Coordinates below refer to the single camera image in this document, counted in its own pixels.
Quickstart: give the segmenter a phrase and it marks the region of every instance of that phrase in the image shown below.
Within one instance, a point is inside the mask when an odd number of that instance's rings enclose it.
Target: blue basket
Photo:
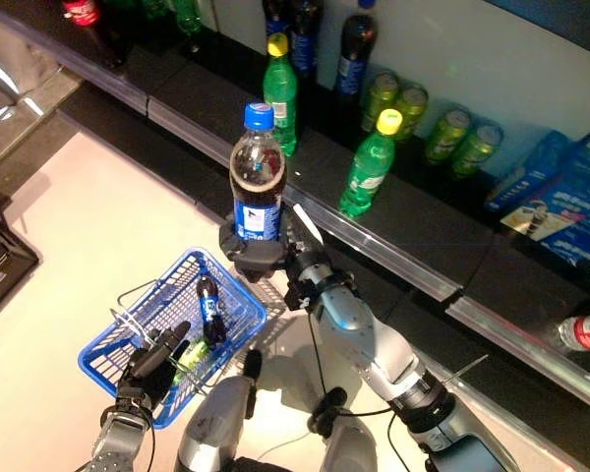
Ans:
[[[225,307],[221,315],[227,327],[227,341],[171,387],[153,412],[157,429],[170,425],[198,389],[266,322],[266,309],[261,302],[208,252],[198,248],[189,249],[127,312],[144,332],[154,328],[162,331],[188,320],[191,328],[186,339],[200,339],[203,321],[196,285],[202,267],[218,284],[219,305],[222,302]],[[144,343],[136,331],[134,326],[116,321],[79,354],[81,369],[113,396],[129,357]]]

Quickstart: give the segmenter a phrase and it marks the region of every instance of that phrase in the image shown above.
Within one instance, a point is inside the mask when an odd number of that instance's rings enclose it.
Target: floor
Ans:
[[[27,180],[5,214],[42,262],[0,309],[0,470],[74,470],[89,459],[100,412],[112,403],[79,369],[77,357],[112,323],[109,308],[117,295],[163,273],[188,247],[201,246],[226,266],[227,260],[212,220],[82,134]],[[272,282],[285,289],[280,275]],[[279,322],[283,331],[265,349],[263,389],[239,454],[265,453],[264,461],[295,472],[318,470],[325,446],[306,434],[309,414],[303,411],[320,389],[308,326],[303,313],[286,313]],[[321,354],[327,382],[346,386],[353,411],[385,407],[337,353],[322,346]],[[466,397],[462,385],[456,388]],[[515,425],[466,399],[521,470],[574,470],[545,444],[520,436]],[[170,427],[156,432],[152,472],[173,469],[182,431],[199,403],[193,399]],[[365,419],[377,441],[379,470],[403,470],[386,440],[388,421],[388,415]],[[423,471],[425,456],[399,421],[391,433],[409,469]],[[272,449],[292,440],[298,441]],[[149,453],[147,437],[135,470],[146,470]]]

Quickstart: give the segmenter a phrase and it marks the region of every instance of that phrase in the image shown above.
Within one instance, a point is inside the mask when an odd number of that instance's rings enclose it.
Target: soda can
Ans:
[[[426,141],[424,154],[431,165],[447,160],[470,129],[470,114],[462,109],[448,111]]]
[[[496,124],[481,125],[471,131],[452,155],[452,178],[464,179],[474,175],[497,151],[501,141],[502,129]]]
[[[393,105],[393,108],[402,114],[402,124],[395,135],[397,143],[403,143],[413,135],[415,127],[426,111],[428,101],[429,95],[420,86],[410,86],[402,91]]]
[[[374,78],[367,93],[361,128],[370,133],[381,112],[391,108],[400,89],[400,82],[393,72],[380,72]]]

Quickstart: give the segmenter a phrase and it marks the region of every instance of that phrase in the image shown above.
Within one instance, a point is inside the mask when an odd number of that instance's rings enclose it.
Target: white wall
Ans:
[[[264,53],[261,0],[213,0],[222,33]],[[334,83],[340,31],[356,0],[325,0],[318,80]],[[590,53],[483,0],[379,0],[380,66],[423,84],[427,136],[451,102],[500,123],[501,151],[485,170],[501,174],[548,129],[572,139],[590,131]]]

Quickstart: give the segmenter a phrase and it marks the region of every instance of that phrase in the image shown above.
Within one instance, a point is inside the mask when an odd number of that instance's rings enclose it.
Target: bottle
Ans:
[[[201,31],[201,16],[197,0],[173,0],[177,28],[188,36]]]
[[[149,21],[165,17],[168,13],[164,0],[142,0],[142,9]]]
[[[393,72],[380,72],[374,78],[367,93],[367,100],[363,107],[361,129],[371,133],[381,112],[391,108],[400,83]]]
[[[223,318],[218,312],[218,285],[207,270],[202,270],[197,281],[197,297],[204,321],[204,340],[211,349],[227,339]]]
[[[393,164],[393,135],[401,123],[402,115],[397,110],[383,110],[376,130],[358,147],[347,179],[347,189],[339,202],[343,214],[353,218],[372,206],[372,199]]]
[[[247,132],[234,146],[229,165],[236,234],[243,240],[276,241],[286,159],[271,135],[273,109],[266,103],[248,104],[245,128]]]
[[[468,133],[470,114],[462,109],[448,111],[435,125],[435,129],[426,140],[424,155],[429,165],[445,162],[457,145]]]
[[[451,177],[455,180],[474,175],[481,164],[494,154],[502,141],[497,125],[481,125],[468,134],[451,158]]]
[[[295,135],[297,76],[288,62],[288,39],[281,32],[268,37],[270,57],[263,89],[265,102],[273,108],[273,137],[287,157],[297,145]]]
[[[297,76],[317,75],[317,36],[324,14],[323,0],[291,0],[291,64]]]
[[[263,0],[266,36],[288,30],[288,0]]]
[[[340,103],[351,105],[358,102],[367,61],[378,36],[378,27],[372,16],[375,5],[376,0],[359,0],[358,12],[343,24],[341,56],[334,86]]]
[[[107,67],[115,68],[125,62],[125,48],[113,37],[94,0],[70,0],[61,3],[65,10],[64,17],[90,37]]]
[[[576,351],[590,351],[590,315],[565,319],[558,332],[563,344]]]
[[[393,108],[402,113],[402,126],[395,135],[395,142],[405,143],[415,131],[429,101],[428,93],[418,85],[412,85],[402,91]]]

